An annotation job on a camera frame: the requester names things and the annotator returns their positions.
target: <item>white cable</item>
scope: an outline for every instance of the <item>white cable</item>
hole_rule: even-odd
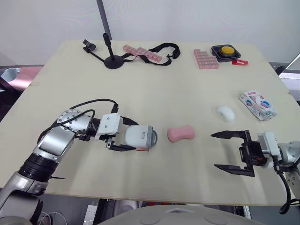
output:
[[[45,217],[48,216],[48,217],[50,218],[50,216],[49,216],[50,214],[59,214],[59,215],[64,219],[65,224],[68,225],[68,223],[67,223],[67,221],[66,221],[66,218],[65,218],[60,212],[49,212],[49,213],[45,213],[45,214],[46,214],[46,215],[43,216],[42,219],[41,219],[41,221],[39,222],[39,225],[41,225],[41,222],[44,220]]]
[[[41,225],[41,222],[44,220],[45,217],[48,217],[49,218],[49,221],[50,221],[50,224],[51,224],[51,217],[49,216],[48,213],[45,213],[45,212],[41,212],[41,213],[44,213],[45,216],[41,217],[37,222],[39,222],[39,225]]]

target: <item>black strap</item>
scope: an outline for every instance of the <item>black strap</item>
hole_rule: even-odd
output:
[[[153,52],[153,53],[157,53],[160,50],[162,50],[163,48],[167,48],[167,47],[173,47],[173,48],[175,48],[175,50],[173,51],[171,56],[169,54],[167,55],[168,61],[164,62],[164,63],[161,63],[161,64],[150,61],[145,55],[137,55],[132,60],[125,60],[125,58],[127,58],[129,56],[133,56],[133,54],[131,54],[131,53],[126,53],[126,54],[122,55],[122,58],[124,59],[124,62],[131,62],[139,56],[145,63],[152,63],[152,64],[158,65],[158,66],[168,66],[172,62],[171,58],[176,59],[180,56],[180,50],[179,50],[178,45],[176,45],[174,43],[162,43],[161,45],[158,45],[154,48],[148,49],[148,51]]]
[[[87,40],[84,40],[83,43],[86,45],[85,47],[83,47],[83,49],[86,53],[90,53],[93,56],[95,56],[97,59],[99,59],[100,61],[104,62],[104,60],[102,58],[100,58],[99,56],[97,56],[95,53],[92,52],[96,48],[96,46],[93,43],[90,43]],[[150,51],[150,52],[157,53],[160,50],[162,50],[163,48],[168,48],[168,47],[173,47],[173,48],[175,48],[175,50],[172,52],[172,55],[169,55],[169,54],[167,55],[167,58],[168,58],[167,62],[164,62],[164,63],[161,63],[161,64],[150,61],[147,58],[147,56],[145,56],[145,55],[137,55],[132,60],[126,60],[125,58],[127,58],[129,56],[133,56],[133,54],[126,53],[126,54],[122,55],[122,58],[124,59],[124,62],[131,62],[139,56],[145,63],[152,63],[152,64],[158,65],[158,66],[168,66],[172,62],[171,58],[176,59],[180,56],[180,50],[179,50],[178,45],[176,45],[174,43],[162,43],[159,46],[156,46],[152,49],[148,49],[148,51]]]

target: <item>snack package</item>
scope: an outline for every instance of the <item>snack package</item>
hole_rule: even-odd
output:
[[[277,111],[256,90],[244,92],[240,100],[259,120],[269,120],[277,115]]]

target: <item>light wooden tabletop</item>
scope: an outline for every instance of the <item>light wooden tabletop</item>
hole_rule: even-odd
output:
[[[103,41],[96,54],[105,58]],[[153,48],[159,42],[112,41],[115,54],[122,47]],[[76,140],[50,180],[47,193],[101,198],[153,200],[181,203],[273,205],[285,202],[285,190],[274,170],[255,168],[255,177],[231,175],[214,164],[244,166],[242,139],[210,137],[223,130],[273,131],[278,143],[299,140],[300,108],[256,46],[232,44],[249,65],[220,63],[219,69],[200,70],[193,50],[209,51],[220,43],[177,43],[181,56],[166,67],[126,62],[116,70],[83,50],[81,41],[65,41],[0,123],[0,186],[19,170],[36,145],[41,131],[59,114],[78,103],[110,98],[119,114],[158,134],[149,152],[116,152],[104,142]],[[163,60],[172,49],[161,51]],[[238,99],[257,90],[277,109],[269,121],[258,121]],[[231,107],[236,120],[223,122],[216,107]],[[110,103],[93,103],[96,117],[110,112]],[[168,128],[191,125],[193,140],[169,142]]]

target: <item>white mouse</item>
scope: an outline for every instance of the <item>white mouse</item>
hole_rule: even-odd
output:
[[[234,111],[228,106],[220,105],[217,108],[217,113],[225,122],[233,122],[235,119]]]

